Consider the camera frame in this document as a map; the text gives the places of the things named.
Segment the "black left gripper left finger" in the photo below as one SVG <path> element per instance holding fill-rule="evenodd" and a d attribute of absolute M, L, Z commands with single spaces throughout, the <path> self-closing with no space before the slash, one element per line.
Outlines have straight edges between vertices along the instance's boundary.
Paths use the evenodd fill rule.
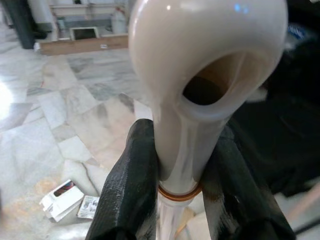
<path fill-rule="evenodd" d="M 156 239 L 158 185 L 154 124 L 138 119 L 105 180 L 86 239 Z"/>

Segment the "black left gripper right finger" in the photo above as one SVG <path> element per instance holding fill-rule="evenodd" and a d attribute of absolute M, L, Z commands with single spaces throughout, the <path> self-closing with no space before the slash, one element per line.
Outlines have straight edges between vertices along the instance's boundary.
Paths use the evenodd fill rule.
<path fill-rule="evenodd" d="M 265 180 L 225 126 L 201 177 L 212 240 L 294 240 L 296 235 Z"/>

